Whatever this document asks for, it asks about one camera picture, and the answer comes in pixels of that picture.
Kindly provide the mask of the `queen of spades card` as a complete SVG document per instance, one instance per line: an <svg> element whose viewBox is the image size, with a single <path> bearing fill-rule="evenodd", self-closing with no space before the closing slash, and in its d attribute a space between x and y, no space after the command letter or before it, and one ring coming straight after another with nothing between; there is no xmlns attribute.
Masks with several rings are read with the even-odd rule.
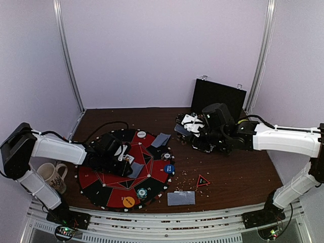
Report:
<svg viewBox="0 0 324 243"><path fill-rule="evenodd" d="M127 162L129 162L130 164L132 164L132 162L134 161L134 157L133 156L131 156L131 155L126 155L125 156L125 160L127 161Z"/></svg>

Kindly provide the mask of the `orange big blind button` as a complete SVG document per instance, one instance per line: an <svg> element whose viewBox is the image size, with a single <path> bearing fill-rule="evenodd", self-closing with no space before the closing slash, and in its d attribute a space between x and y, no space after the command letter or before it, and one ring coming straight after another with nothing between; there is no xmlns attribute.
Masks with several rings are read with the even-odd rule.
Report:
<svg viewBox="0 0 324 243"><path fill-rule="evenodd" d="M132 208L135 205L135 199L131 196L123 197L123 206L125 208Z"/></svg>

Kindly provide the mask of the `clear dealer button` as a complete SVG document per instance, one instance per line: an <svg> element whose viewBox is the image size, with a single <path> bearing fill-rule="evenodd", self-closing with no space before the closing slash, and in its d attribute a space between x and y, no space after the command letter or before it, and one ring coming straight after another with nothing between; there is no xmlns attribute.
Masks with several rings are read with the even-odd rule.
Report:
<svg viewBox="0 0 324 243"><path fill-rule="evenodd" d="M137 137L140 139L144 139L146 137L147 133L145 131L138 131Z"/></svg>

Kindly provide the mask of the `purple 500 poker chip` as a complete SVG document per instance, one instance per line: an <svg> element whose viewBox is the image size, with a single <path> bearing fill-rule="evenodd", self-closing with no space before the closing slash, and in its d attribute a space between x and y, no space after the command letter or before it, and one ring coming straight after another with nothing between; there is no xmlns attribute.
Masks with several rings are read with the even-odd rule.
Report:
<svg viewBox="0 0 324 243"><path fill-rule="evenodd" d="M172 155L170 153L163 153L161 155L162 160L167 161L172 159Z"/></svg>

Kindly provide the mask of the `blue small blind button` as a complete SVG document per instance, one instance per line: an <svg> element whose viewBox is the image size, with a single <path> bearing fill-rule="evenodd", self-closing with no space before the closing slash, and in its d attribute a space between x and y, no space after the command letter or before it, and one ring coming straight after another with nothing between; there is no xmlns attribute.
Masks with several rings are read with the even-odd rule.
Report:
<svg viewBox="0 0 324 243"><path fill-rule="evenodd" d="M175 172L175 167L172 164L165 165L164 172L167 174L173 174Z"/></svg>

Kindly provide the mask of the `dealt blue card pair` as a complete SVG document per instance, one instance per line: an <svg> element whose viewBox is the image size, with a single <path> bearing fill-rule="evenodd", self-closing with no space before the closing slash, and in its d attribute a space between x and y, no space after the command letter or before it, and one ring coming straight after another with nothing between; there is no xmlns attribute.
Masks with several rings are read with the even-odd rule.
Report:
<svg viewBox="0 0 324 243"><path fill-rule="evenodd" d="M178 205L195 205L195 192L194 191L179 191L177 192Z"/></svg>

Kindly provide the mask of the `grey playing card deck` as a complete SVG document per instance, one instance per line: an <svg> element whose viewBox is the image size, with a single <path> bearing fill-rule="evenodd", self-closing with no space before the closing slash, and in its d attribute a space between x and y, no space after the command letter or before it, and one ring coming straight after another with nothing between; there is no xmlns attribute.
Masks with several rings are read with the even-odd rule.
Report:
<svg viewBox="0 0 324 243"><path fill-rule="evenodd" d="M174 127L174 131L177 133L180 133L181 135L187 137L187 136L191 136L192 133L187 131L185 128L183 128L181 125L176 124L176 126Z"/></svg>

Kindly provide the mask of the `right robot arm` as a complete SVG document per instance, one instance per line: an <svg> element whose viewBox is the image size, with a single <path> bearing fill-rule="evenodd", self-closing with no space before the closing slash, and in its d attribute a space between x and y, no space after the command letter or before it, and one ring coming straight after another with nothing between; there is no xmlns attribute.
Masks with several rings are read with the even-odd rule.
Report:
<svg viewBox="0 0 324 243"><path fill-rule="evenodd" d="M198 142L230 153L234 149L248 151L276 150L310 157L305 167L290 182L269 194L260 220L271 223L293 200L313 187L323 184L323 124L318 128L291 128L271 125L259 116L234 121L223 103L211 104L202 115L186 115L182 125Z"/></svg>

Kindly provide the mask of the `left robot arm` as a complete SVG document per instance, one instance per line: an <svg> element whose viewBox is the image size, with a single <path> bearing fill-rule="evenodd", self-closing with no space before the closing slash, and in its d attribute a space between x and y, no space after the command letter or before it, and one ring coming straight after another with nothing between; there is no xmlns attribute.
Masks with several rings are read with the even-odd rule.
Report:
<svg viewBox="0 0 324 243"><path fill-rule="evenodd" d="M61 160L77 166L128 176L133 170L127 160L131 145L111 133L91 142L67 140L54 131L39 132L21 123L1 144L4 176L18 181L49 210L62 225L69 224L73 214L60 194L48 185L29 164L31 157Z"/></svg>

